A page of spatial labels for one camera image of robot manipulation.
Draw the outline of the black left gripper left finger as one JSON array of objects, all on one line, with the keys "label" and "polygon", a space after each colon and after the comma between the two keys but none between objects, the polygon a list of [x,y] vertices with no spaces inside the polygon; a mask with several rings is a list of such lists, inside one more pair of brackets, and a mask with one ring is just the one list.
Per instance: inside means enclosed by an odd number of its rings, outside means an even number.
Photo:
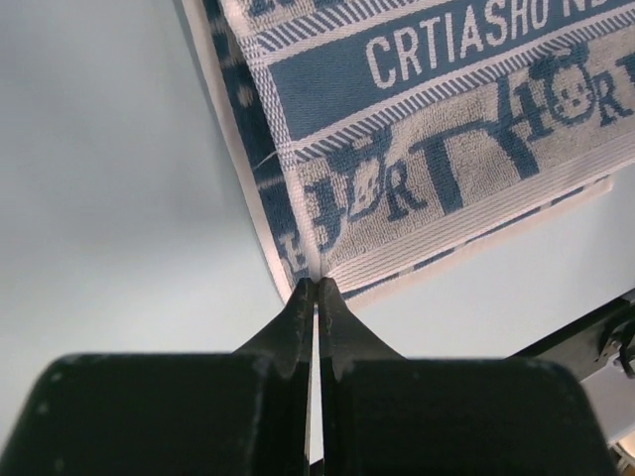
[{"label": "black left gripper left finger", "polygon": [[316,286],[231,353],[69,354],[37,379],[5,475],[306,475]]}]

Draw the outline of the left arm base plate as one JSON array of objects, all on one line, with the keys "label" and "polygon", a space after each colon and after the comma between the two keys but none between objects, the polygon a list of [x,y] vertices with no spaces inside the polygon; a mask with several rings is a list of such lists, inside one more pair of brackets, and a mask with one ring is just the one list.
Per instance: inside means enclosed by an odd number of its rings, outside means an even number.
[{"label": "left arm base plate", "polygon": [[507,358],[527,370],[539,386],[577,390],[613,355],[627,349],[625,333],[634,326],[634,293],[592,310]]}]

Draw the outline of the blue white patterned towel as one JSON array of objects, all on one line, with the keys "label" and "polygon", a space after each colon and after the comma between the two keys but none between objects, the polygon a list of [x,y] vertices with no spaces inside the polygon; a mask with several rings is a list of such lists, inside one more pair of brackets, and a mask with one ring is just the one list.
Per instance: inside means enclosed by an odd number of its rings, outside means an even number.
[{"label": "blue white patterned towel", "polygon": [[630,1],[187,1],[282,298],[364,304],[611,190]]}]

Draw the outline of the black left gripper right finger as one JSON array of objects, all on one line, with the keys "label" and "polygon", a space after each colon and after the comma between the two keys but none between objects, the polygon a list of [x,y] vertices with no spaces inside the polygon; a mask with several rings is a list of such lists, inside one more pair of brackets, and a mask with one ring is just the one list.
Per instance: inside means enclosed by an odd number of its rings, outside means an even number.
[{"label": "black left gripper right finger", "polygon": [[535,358],[408,359],[317,291],[327,475],[613,475],[581,384]]}]

